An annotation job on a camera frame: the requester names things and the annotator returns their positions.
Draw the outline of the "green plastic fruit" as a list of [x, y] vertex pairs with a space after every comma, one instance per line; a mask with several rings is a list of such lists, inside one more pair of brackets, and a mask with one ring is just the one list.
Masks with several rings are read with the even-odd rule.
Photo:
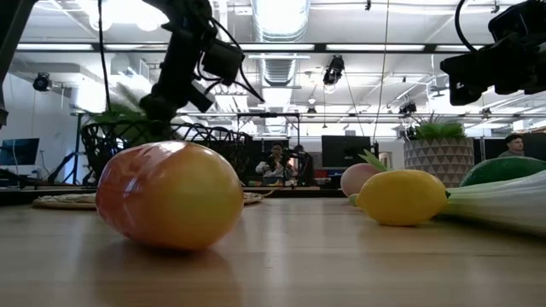
[[540, 159], [516, 156], [488, 159], [475, 165], [462, 179], [460, 186], [507, 181], [540, 171], [546, 171], [546, 162]]

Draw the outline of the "orange yellow plastic mango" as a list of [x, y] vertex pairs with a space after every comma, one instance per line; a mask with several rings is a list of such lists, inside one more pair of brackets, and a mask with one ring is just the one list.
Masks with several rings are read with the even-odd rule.
[[115, 154], [96, 191], [97, 212], [116, 231], [150, 246], [186, 251], [222, 239], [243, 206], [231, 164], [193, 142], [151, 142]]

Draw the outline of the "white green plastic leek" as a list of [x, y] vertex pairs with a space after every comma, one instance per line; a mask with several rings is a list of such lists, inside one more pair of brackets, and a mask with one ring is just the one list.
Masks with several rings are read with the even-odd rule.
[[[387, 169], [370, 152], [366, 152], [363, 158], [378, 173], [395, 171]], [[507, 181], [446, 190], [449, 194], [447, 205], [437, 215], [513, 227], [546, 237], [546, 171]]]

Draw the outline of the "blue screen monitor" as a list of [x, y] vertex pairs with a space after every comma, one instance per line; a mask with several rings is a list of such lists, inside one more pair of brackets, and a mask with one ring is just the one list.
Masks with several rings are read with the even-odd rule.
[[38, 138], [6, 139], [0, 143], [0, 165], [34, 165]]

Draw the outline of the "white triangle patterned plant pot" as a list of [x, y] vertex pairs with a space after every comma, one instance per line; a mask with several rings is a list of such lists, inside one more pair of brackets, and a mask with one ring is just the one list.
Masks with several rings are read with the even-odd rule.
[[447, 188], [458, 187], [473, 166], [471, 138], [419, 139], [404, 144], [404, 168], [432, 174]]

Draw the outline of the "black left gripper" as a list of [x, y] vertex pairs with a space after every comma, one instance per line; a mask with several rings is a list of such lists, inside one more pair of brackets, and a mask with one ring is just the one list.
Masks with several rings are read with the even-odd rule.
[[177, 110], [189, 102], [202, 113], [213, 104], [213, 98], [205, 94], [204, 88], [194, 84], [199, 59], [200, 45], [195, 35], [175, 30], [161, 63], [159, 79], [139, 102], [147, 118], [154, 120], [148, 122], [147, 142], [170, 141], [170, 122]]

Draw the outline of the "black tripod stand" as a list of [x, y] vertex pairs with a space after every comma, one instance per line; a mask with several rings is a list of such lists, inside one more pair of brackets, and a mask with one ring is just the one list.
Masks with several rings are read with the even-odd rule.
[[72, 168], [63, 177], [63, 179], [60, 181], [60, 184], [65, 184], [68, 182], [68, 183], [71, 183], [72, 185], [78, 185], [78, 168], [79, 168], [79, 161], [80, 161], [79, 157], [84, 155], [84, 151], [81, 151], [81, 144], [82, 144], [81, 130], [83, 126], [82, 121], [83, 121], [84, 113], [74, 113], [74, 115], [77, 117], [74, 150], [70, 154], [66, 155], [61, 161], [61, 163], [47, 176], [47, 183], [50, 185], [55, 185], [57, 183], [57, 177], [61, 174], [61, 171], [70, 162], [73, 162]]

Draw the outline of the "silver ventilation duct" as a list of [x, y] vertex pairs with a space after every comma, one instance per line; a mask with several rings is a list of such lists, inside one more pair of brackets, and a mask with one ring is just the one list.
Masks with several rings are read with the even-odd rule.
[[[311, 0], [252, 0], [255, 40], [260, 43], [301, 42], [308, 25]], [[269, 86], [293, 82], [295, 59], [260, 61], [260, 70]]]

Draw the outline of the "black background rig frame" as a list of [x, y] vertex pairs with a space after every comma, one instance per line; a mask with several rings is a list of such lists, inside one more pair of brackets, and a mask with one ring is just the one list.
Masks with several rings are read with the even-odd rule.
[[301, 120], [300, 113], [238, 113], [235, 131], [261, 142], [262, 148], [268, 148], [272, 142], [281, 142], [284, 147], [289, 147], [290, 142], [300, 144]]

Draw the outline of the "black monitor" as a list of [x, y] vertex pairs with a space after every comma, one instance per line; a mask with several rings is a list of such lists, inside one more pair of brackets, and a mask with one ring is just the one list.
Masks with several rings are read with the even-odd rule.
[[546, 133], [525, 133], [522, 138], [526, 157], [546, 161]]
[[364, 163], [360, 157], [364, 150], [371, 149], [367, 136], [322, 136], [322, 166], [325, 168], [344, 168]]

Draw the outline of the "round woven straw mat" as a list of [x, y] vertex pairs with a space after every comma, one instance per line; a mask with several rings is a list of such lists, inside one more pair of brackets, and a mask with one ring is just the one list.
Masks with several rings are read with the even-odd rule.
[[61, 210], [95, 210], [96, 194], [61, 194], [39, 196], [32, 202], [35, 208]]

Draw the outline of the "green succulent plant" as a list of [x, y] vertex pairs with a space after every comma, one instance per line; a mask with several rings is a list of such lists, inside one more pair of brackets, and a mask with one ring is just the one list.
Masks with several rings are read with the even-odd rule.
[[413, 123], [406, 129], [406, 139], [408, 141], [444, 138], [461, 139], [466, 136], [461, 123], [445, 120], [442, 115], [431, 113], [429, 116], [423, 117], [414, 113], [411, 118]]

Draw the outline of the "pink plastic peach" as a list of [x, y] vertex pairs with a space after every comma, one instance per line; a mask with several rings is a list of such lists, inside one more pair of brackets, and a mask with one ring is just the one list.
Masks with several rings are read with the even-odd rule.
[[358, 194], [362, 186], [378, 171], [370, 164], [359, 163], [347, 168], [340, 179], [340, 188], [345, 196]]

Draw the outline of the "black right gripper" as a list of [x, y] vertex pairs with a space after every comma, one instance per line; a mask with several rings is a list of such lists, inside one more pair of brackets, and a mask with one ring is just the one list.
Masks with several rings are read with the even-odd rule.
[[472, 47], [470, 54], [442, 60], [440, 69], [449, 76], [451, 106], [467, 105], [491, 86], [498, 95], [546, 91], [546, 32], [511, 33], [496, 43]]

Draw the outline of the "yellow plastic lemon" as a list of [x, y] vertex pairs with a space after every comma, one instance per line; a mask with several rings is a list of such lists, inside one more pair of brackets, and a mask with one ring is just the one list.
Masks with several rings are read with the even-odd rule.
[[386, 226], [416, 226], [447, 205], [449, 194], [435, 176], [418, 170], [384, 171], [362, 186], [356, 207]]

